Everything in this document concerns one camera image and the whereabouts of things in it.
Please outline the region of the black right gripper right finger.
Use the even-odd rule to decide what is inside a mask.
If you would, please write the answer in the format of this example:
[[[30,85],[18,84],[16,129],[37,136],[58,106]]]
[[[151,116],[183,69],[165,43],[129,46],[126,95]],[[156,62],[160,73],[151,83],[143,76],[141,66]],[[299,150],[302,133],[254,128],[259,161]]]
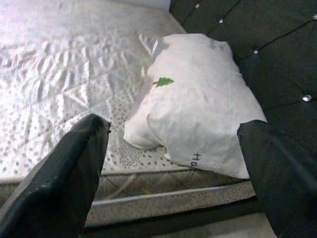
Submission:
[[[317,236],[317,160],[291,136],[261,120],[237,130],[246,168],[278,238]]]

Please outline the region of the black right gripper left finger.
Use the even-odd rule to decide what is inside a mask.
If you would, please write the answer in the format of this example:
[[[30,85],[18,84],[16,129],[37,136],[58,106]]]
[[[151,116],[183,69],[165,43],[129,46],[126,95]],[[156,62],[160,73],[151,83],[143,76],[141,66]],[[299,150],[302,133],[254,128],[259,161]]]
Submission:
[[[3,238],[76,238],[94,200],[110,123],[77,122],[19,184],[0,210]]]

